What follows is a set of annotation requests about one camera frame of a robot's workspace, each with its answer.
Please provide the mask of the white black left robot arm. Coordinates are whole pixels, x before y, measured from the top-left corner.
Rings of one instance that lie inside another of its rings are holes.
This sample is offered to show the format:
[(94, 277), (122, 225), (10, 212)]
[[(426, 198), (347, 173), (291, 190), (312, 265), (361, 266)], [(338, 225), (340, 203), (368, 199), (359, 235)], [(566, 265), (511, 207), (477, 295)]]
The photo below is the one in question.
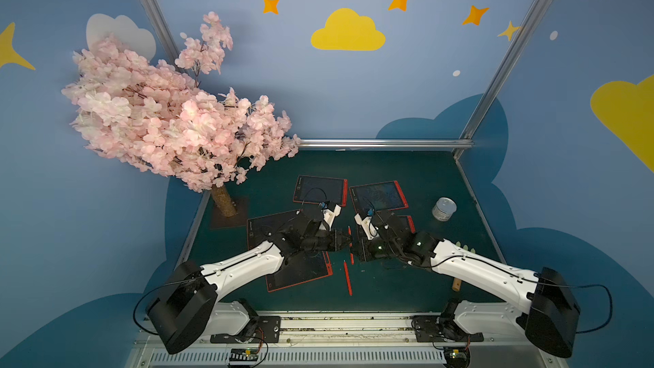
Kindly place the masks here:
[(255, 279), (275, 274), (291, 259), (313, 252), (340, 251), (351, 242), (348, 234), (333, 227), (341, 207), (299, 210), (281, 228), (269, 233), (255, 248), (221, 262), (202, 266), (180, 264), (160, 287), (154, 289), (146, 316), (169, 354), (179, 354), (201, 337), (235, 342), (265, 342), (259, 314), (239, 300), (223, 299)]

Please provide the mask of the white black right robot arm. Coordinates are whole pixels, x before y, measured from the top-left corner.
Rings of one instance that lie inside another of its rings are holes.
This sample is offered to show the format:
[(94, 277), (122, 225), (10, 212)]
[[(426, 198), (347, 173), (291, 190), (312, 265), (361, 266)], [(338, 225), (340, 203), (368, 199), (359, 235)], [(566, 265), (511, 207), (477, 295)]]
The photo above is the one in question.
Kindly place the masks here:
[(572, 356), (581, 307), (573, 287), (553, 269), (517, 269), (428, 233), (400, 237), (383, 228), (358, 238), (351, 252), (362, 262), (395, 258), (486, 291), (518, 311), (516, 323), (533, 345), (556, 357)]

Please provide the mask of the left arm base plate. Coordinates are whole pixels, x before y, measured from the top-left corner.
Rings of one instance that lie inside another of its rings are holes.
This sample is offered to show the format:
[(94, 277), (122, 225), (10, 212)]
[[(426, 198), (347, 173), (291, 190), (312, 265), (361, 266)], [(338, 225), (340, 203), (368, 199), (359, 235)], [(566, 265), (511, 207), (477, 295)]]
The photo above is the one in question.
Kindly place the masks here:
[(216, 334), (211, 336), (211, 343), (278, 343), (281, 318), (279, 316), (258, 316), (251, 318), (245, 328), (238, 334)]

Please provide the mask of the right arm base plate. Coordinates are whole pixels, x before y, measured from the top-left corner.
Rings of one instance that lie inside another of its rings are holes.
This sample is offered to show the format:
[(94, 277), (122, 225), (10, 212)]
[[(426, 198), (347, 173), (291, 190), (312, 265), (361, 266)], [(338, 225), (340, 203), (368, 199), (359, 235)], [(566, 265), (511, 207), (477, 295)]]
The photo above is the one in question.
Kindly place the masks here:
[(453, 318), (440, 315), (417, 315), (411, 319), (417, 342), (483, 342), (484, 335), (469, 334)]

